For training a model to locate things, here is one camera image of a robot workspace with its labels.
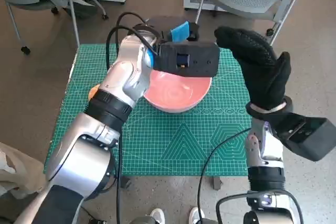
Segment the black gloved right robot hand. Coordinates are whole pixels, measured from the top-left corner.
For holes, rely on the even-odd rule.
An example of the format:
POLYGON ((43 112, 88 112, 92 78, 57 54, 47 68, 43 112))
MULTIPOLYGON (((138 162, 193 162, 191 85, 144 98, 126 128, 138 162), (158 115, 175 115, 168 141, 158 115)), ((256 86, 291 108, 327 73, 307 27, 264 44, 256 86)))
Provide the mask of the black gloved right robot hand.
POLYGON ((252 30, 220 26, 214 35, 239 63, 250 102, 264 110, 280 105, 291 73, 290 54, 276 56, 266 38, 252 30))

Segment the bare left hand blue tape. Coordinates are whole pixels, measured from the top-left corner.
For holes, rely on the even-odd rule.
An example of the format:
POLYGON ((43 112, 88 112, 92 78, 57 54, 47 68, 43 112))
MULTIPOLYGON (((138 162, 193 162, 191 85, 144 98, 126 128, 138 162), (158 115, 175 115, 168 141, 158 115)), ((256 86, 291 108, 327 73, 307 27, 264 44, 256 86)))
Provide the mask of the bare left hand blue tape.
POLYGON ((155 16, 145 22, 160 34, 166 42, 198 41, 199 25, 184 17, 155 16))

